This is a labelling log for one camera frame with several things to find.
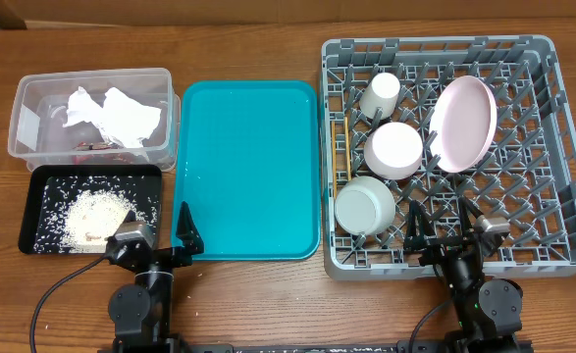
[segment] gray dish drying rack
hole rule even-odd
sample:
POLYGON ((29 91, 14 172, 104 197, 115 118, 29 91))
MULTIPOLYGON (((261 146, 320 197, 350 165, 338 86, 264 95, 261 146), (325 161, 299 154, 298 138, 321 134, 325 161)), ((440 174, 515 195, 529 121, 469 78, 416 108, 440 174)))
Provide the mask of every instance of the gray dish drying rack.
POLYGON ((437 236, 452 236, 459 234, 459 195, 485 214, 510 221, 511 235, 485 261, 487 275, 576 274, 576 134, 550 39, 539 35, 332 39, 322 47, 321 70, 324 251, 330 277, 433 276, 431 268, 418 265, 417 255, 402 251, 409 201, 422 203, 437 236), (357 102, 370 79, 382 72, 396 75, 401 91, 391 118, 369 120, 357 102), (479 77, 493 92, 497 132, 480 163, 449 174, 437 167, 440 157, 429 151, 434 138, 429 135, 429 120, 443 89, 466 75, 479 77), (344 120, 348 120, 348 146, 344 120), (397 202, 388 231, 369 237, 345 233, 335 220, 336 192, 348 182, 349 173, 373 176, 364 162, 363 145, 371 131, 389 121, 418 130, 425 145, 421 167, 406 180, 382 179, 397 202))

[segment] wooden table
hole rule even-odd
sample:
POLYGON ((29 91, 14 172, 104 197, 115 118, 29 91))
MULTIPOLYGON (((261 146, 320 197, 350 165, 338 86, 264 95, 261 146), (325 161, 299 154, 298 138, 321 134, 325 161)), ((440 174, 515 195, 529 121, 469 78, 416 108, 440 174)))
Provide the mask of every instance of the wooden table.
MULTIPOLYGON (((26 256, 17 248, 30 173, 6 145, 22 76, 163 67, 179 95, 203 79, 302 79, 316 86, 320 48, 329 38, 524 33, 555 42, 576 126, 576 19, 0 31, 0 351, 27 351, 40 296, 92 259, 26 256)), ((162 246, 170 234, 174 177, 165 174, 162 246)), ((39 351, 92 352, 110 344, 108 300, 130 282, 132 274, 99 265, 62 286, 39 317, 39 351)), ((533 339, 537 352, 576 352, 576 276, 519 283, 525 290, 520 336, 533 339)), ((173 330, 190 342, 342 344, 408 338, 445 292, 432 279, 333 281, 321 247, 302 262, 198 263, 177 270, 175 296, 173 330)), ((449 309, 420 337, 442 337, 456 326, 449 309)))

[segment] white tissue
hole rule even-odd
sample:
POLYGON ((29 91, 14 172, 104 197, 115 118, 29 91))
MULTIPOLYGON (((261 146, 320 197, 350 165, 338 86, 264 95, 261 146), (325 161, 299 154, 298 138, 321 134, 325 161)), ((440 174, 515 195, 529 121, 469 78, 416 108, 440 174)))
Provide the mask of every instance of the white tissue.
POLYGON ((105 96, 100 107, 84 88, 79 87, 70 96, 68 121, 63 127, 92 123, 105 142, 115 142, 124 148, 143 147, 142 140, 150 138, 159 125, 161 108, 144 106, 115 87, 105 96))

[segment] clear plastic container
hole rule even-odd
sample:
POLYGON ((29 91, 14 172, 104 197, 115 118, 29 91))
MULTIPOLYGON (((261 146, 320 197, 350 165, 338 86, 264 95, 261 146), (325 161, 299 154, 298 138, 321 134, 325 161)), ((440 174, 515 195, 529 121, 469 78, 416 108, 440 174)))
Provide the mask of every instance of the clear plastic container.
POLYGON ((41 165, 153 164, 170 171, 177 161, 181 104, 172 76, 165 69, 124 69, 25 76, 13 104, 8 151, 26 160, 29 170, 41 165), (161 108, 161 120, 142 148, 80 150, 103 142, 89 123, 63 127, 70 95, 81 86, 102 106, 105 92, 117 87, 129 98, 161 108))

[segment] teal tray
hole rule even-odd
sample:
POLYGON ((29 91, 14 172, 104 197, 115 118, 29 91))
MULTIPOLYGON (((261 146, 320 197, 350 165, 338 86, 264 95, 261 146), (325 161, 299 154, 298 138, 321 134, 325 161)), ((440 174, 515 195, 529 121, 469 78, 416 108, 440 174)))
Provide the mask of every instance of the teal tray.
POLYGON ((302 81, 202 81, 183 97, 172 244, 189 204, 195 260, 297 260, 320 243, 316 93, 302 81))

